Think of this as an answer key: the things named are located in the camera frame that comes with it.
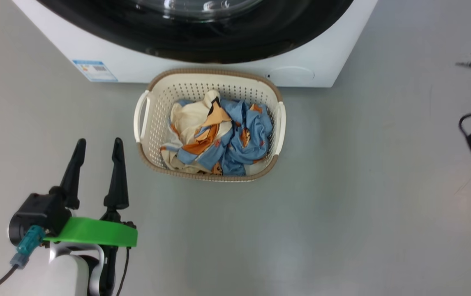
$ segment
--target door glass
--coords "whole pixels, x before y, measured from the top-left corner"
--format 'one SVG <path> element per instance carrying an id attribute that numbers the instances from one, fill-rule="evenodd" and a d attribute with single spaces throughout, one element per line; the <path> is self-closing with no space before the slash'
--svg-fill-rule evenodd
<path id="1" fill-rule="evenodd" d="M 262 0 L 127 0 L 137 8 L 147 7 L 162 12 L 164 17 L 186 17 L 208 21 L 244 12 Z"/>

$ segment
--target clothes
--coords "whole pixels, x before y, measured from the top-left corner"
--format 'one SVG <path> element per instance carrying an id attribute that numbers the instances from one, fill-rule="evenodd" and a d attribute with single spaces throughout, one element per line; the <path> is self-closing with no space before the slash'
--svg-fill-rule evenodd
<path id="1" fill-rule="evenodd" d="M 222 174 L 218 162 L 233 130 L 230 117 L 221 108 L 219 92 L 210 90 L 201 102 L 175 103 L 170 112 L 168 134 L 168 142 L 161 147 L 168 168 Z"/>
<path id="2" fill-rule="evenodd" d="M 243 176 L 245 164 L 256 163 L 267 155 L 272 122 L 264 104 L 222 100 L 221 106 L 232 118 L 234 129 L 221 165 L 226 174 Z"/>
<path id="3" fill-rule="evenodd" d="M 271 133 L 265 105 L 220 99 L 210 90 L 200 102 L 173 105 L 161 154 L 171 170 L 245 176 L 267 155 Z"/>

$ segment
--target basket handle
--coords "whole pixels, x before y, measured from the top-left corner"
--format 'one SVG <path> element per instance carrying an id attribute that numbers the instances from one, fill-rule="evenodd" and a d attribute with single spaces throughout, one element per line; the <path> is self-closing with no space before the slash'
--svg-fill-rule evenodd
<path id="1" fill-rule="evenodd" d="M 275 146 L 274 155 L 279 155 L 281 148 L 283 148 L 283 141 L 285 140 L 286 130 L 286 112 L 283 102 L 278 103 L 276 122 L 279 122 L 279 128 L 275 129 L 275 141 L 277 144 Z"/>
<path id="2" fill-rule="evenodd" d="M 135 141 L 137 143 L 140 143 L 141 140 L 144 138 L 144 135 L 146 133 L 146 120 L 148 118 L 148 111 L 150 109 L 150 99 L 148 98 L 148 94 L 150 92 L 148 90 L 145 90 L 143 92 L 137 102 L 137 105 L 135 106 L 135 113 L 134 113 L 134 136 L 135 136 Z M 140 132 L 140 111 L 142 109 L 142 105 L 146 103 L 146 109 L 144 111 L 144 120 L 142 121 L 142 132 Z"/>

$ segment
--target washing machine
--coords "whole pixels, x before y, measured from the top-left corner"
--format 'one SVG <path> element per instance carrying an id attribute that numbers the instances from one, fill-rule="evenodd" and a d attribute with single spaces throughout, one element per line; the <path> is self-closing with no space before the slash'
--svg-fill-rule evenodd
<path id="1" fill-rule="evenodd" d="M 13 0 L 89 81 L 230 69 L 335 82 L 377 0 Z"/>

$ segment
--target washing machine door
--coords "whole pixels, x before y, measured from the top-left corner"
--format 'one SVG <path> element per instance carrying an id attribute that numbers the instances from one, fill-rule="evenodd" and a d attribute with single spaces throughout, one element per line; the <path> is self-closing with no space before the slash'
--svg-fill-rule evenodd
<path id="1" fill-rule="evenodd" d="M 352 0 L 38 0 L 100 38 L 142 53 L 230 64 L 288 52 Z"/>

